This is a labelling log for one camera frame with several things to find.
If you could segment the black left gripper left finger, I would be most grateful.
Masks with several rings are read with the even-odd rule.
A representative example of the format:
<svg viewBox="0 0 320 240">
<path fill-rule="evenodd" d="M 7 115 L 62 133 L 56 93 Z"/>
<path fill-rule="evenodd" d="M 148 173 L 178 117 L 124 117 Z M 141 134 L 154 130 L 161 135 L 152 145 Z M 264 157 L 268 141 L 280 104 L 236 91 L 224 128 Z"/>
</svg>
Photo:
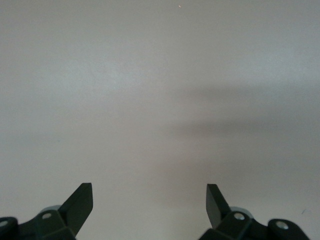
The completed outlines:
<svg viewBox="0 0 320 240">
<path fill-rule="evenodd" d="M 93 210 L 93 187 L 82 183 L 59 207 L 38 213 L 19 224 L 12 216 L 0 218 L 2 240 L 75 240 Z"/>
</svg>

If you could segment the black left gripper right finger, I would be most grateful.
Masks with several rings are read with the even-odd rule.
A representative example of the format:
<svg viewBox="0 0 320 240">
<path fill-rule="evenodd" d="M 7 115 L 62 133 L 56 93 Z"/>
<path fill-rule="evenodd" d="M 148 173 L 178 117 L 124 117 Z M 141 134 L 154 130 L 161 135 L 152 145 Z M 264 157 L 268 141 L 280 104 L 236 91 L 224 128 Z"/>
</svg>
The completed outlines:
<svg viewBox="0 0 320 240">
<path fill-rule="evenodd" d="M 230 207 L 216 184 L 206 186 L 206 212 L 211 228 L 201 240 L 308 240 L 294 222 L 273 218 L 263 225 L 249 211 Z"/>
</svg>

